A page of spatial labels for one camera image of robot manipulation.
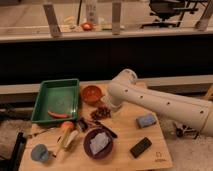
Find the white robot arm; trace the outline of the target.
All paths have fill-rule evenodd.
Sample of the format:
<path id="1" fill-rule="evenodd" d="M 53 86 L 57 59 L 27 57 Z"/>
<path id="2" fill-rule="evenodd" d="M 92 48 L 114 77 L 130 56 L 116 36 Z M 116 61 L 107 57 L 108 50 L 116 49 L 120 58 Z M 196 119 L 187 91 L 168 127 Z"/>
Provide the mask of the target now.
<path id="1" fill-rule="evenodd" d="M 213 102 L 139 87 L 137 80 L 133 70 L 122 70 L 107 86 L 107 105 L 117 110 L 126 101 L 213 137 Z"/>

